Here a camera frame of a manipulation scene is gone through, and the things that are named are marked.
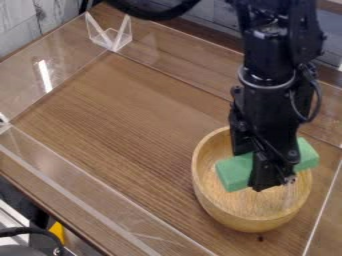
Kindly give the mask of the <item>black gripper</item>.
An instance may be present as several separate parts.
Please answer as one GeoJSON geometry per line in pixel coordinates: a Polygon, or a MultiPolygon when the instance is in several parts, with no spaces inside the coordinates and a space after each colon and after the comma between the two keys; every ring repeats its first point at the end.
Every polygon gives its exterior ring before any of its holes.
{"type": "Polygon", "coordinates": [[[294,73],[278,83],[254,79],[241,69],[239,87],[229,122],[234,155],[253,152],[253,169],[247,185],[261,192],[295,179],[299,163],[297,132],[309,119],[314,89],[302,75],[294,73]]]}

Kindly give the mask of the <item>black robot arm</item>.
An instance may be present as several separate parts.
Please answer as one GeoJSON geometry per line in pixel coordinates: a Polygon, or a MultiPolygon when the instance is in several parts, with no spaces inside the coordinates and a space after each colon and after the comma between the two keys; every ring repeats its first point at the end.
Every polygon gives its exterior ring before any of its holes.
{"type": "Polygon", "coordinates": [[[247,186],[261,192],[295,179],[302,124],[322,106],[314,60],[325,32],[317,0],[233,0],[243,39],[241,84],[231,89],[233,152],[253,155],[247,186]]]}

